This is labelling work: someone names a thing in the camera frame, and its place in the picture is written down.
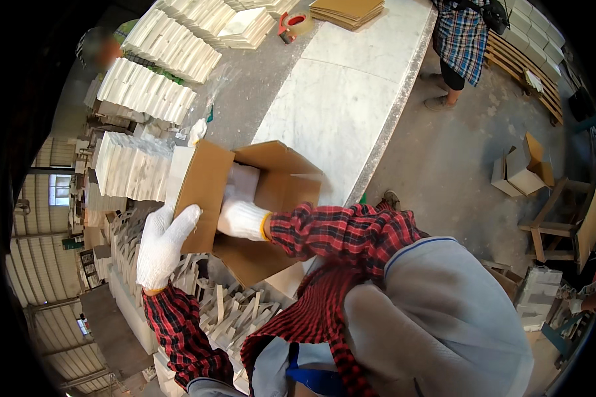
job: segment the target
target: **small cardboard box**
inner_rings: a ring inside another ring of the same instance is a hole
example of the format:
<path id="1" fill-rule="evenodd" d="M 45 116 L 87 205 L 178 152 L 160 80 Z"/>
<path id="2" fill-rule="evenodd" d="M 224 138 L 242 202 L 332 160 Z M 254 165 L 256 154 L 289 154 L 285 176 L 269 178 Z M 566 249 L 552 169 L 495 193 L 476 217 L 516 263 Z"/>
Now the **small cardboard box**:
<path id="1" fill-rule="evenodd" d="M 282 248 L 269 242 L 252 242 L 217 234 L 227 176 L 233 162 L 261 170 L 254 204 L 269 211 L 291 211 L 304 201 L 318 203 L 322 171 L 280 141 L 227 151 L 199 140 L 183 179 L 175 217 L 190 204 L 203 213 L 196 229 L 183 243 L 181 253 L 211 252 L 223 259 L 245 286 L 260 282 L 293 265 Z"/>
<path id="2" fill-rule="evenodd" d="M 524 195 L 544 186 L 554 186 L 552 165 L 543 161 L 543 146 L 531 133 L 525 133 L 523 150 L 510 151 L 506 157 L 507 180 Z"/>
<path id="3" fill-rule="evenodd" d="M 510 197 L 520 196 L 521 192 L 515 189 L 507 180 L 507 170 L 505 166 L 505 152 L 499 157 L 493 166 L 493 177 L 490 180 L 492 186 L 504 192 Z"/>

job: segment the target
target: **hand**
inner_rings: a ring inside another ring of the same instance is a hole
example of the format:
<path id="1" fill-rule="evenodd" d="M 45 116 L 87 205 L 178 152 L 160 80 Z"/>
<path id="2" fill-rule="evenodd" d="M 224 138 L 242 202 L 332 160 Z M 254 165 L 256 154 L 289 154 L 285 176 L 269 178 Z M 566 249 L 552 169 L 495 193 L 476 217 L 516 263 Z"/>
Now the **hand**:
<path id="1" fill-rule="evenodd" d="M 253 242 L 268 242 L 265 225 L 270 223 L 271 211 L 263 210 L 252 202 L 227 198 L 221 208 L 217 229 L 232 237 Z"/>
<path id="2" fill-rule="evenodd" d="M 168 204 L 148 215 L 143 227 L 139 257 L 137 258 L 136 283 L 146 293 L 158 292 L 168 285 L 168 280 L 181 258 L 181 246 L 196 226 L 201 209 L 188 206 L 172 220 L 174 205 Z"/>

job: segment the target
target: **concrete floor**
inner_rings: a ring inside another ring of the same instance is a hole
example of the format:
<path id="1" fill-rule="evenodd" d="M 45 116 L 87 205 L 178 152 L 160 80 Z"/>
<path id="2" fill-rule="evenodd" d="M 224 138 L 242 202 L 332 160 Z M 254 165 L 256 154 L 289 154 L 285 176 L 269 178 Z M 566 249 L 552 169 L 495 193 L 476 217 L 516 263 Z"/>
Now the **concrete floor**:
<path id="1" fill-rule="evenodd" d="M 421 70 L 439 72 L 439 57 L 432 49 Z M 564 99 L 572 94 L 564 79 L 559 91 Z M 421 230 L 454 236 L 477 258 L 511 265 L 523 276 L 532 261 L 525 259 L 528 238 L 517 222 L 534 217 L 549 191 L 511 198 L 490 184 L 493 162 L 511 146 L 520 147 L 529 131 L 545 147 L 555 178 L 582 174 L 567 101 L 564 126 L 553 127 L 547 109 L 523 96 L 520 86 L 496 66 L 483 70 L 477 88 L 467 84 L 455 109 L 433 112 L 424 107 L 424 99 L 444 94 L 417 81 L 367 188 L 367 202 L 375 204 L 393 189 L 402 209 L 414 212 Z M 558 374 L 553 363 L 559 353 L 544 338 L 533 344 L 532 352 L 534 371 L 525 395 L 540 396 Z"/>

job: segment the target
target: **wooden pallet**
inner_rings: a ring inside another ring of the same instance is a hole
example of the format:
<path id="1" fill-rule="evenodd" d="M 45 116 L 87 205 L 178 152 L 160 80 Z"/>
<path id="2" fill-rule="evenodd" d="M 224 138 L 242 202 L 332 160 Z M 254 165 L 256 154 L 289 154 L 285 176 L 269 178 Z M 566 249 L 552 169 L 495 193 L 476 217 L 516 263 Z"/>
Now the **wooden pallet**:
<path id="1" fill-rule="evenodd" d="M 532 87 L 525 81 L 525 70 L 529 70 L 540 78 L 544 93 L 538 93 L 538 99 L 550 111 L 550 123 L 552 125 L 563 124 L 561 96 L 559 95 L 558 86 L 543 74 L 534 62 L 491 30 L 488 31 L 488 44 L 485 47 L 484 56 L 487 63 L 493 62 L 499 65 L 514 77 L 528 95 L 531 93 Z"/>

